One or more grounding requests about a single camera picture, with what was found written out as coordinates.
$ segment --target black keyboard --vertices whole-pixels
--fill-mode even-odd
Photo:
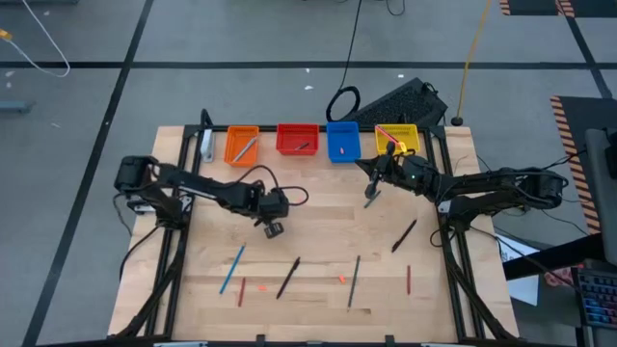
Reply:
[[[357,121],[360,125],[414,123],[417,126],[437,125],[447,106],[431,88],[414,78],[341,120]]]
[[[617,274],[573,268],[583,325],[617,329]]]

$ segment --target gray floor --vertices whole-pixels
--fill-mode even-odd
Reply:
[[[35,12],[70,60],[121,62],[143,4],[81,0],[76,6],[37,5]],[[136,61],[342,61],[356,4],[155,0]],[[462,62],[484,4],[408,1],[405,15],[392,17],[383,2],[364,1],[353,59]],[[580,19],[578,24],[598,62],[617,62],[612,35],[617,19]],[[36,60],[59,60],[22,7],[0,6],[0,27],[13,32],[14,40]],[[0,43],[0,62],[21,60]],[[497,1],[475,61],[584,62],[563,17],[504,16]],[[9,71],[14,74],[6,77]],[[119,72],[81,68],[57,79],[29,68],[0,68],[0,98],[37,102],[27,116],[0,118],[0,162],[5,163],[0,170],[3,346],[19,345],[25,334]],[[158,126],[196,122],[202,107],[220,124],[323,123],[341,74],[342,69],[315,68],[131,70],[39,343],[102,338],[107,333],[128,243],[111,203],[113,178],[124,155],[149,153]],[[459,69],[350,69],[347,83],[360,88],[366,103],[419,77],[440,91],[451,118],[462,74]],[[603,75],[617,93],[617,71]],[[543,165],[564,155],[549,103],[555,94],[599,97],[585,70],[469,73],[463,116],[478,153],[492,168]],[[345,101],[350,100],[341,101],[335,112],[345,112]],[[571,178],[567,168],[556,170]],[[566,196],[576,196],[572,187]],[[564,203],[551,213],[583,227],[577,204]],[[499,216],[495,223],[550,245],[580,237],[575,228],[535,212],[520,218]],[[543,288],[542,293],[550,291]],[[572,322],[550,317],[539,322],[532,318],[538,308],[515,304],[524,336],[574,344],[567,333]],[[541,299],[542,311],[556,313],[561,305]]]

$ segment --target wooden table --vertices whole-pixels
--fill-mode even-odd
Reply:
[[[175,164],[182,127],[160,127],[152,154]],[[478,172],[468,128],[446,128],[455,174]],[[246,169],[223,162],[226,134],[216,134],[215,161],[201,163],[200,174],[220,181],[237,179]],[[231,215],[210,200],[197,199],[191,223],[178,306],[176,340],[248,340],[265,334],[268,341],[384,341],[455,342],[456,331],[443,265],[442,250],[429,244],[438,228],[435,206],[424,197],[380,184],[381,196],[364,209],[368,177],[355,164],[332,164],[326,134],[320,135],[315,156],[283,156],[275,150],[276,133],[260,133],[258,163],[270,167],[281,185],[301,185],[310,192],[308,203],[291,207],[281,222],[284,234],[268,240],[252,220]],[[374,135],[362,133],[362,157],[377,155]],[[439,147],[437,160],[441,162]],[[425,156],[425,148],[418,154]],[[247,179],[272,180],[263,170]],[[291,201],[301,194],[287,191]],[[417,225],[395,254],[392,244],[413,219]],[[154,216],[137,218],[131,245],[154,225]],[[494,232],[491,219],[478,217],[473,225]],[[135,252],[124,270],[110,334],[121,330],[139,310],[152,289],[162,231]],[[495,240],[467,233],[478,294],[512,334],[518,330]],[[246,250],[225,293],[219,289],[239,247]],[[347,300],[356,256],[362,261],[352,309]],[[276,294],[297,256],[302,258],[284,294]],[[412,269],[412,293],[407,295],[407,265]],[[339,275],[347,282],[342,284]],[[240,283],[246,277],[242,307],[237,307]],[[258,290],[264,285],[267,291]],[[469,302],[461,292],[467,335],[473,335]],[[160,313],[167,306],[161,301]],[[162,332],[164,313],[157,331]]]

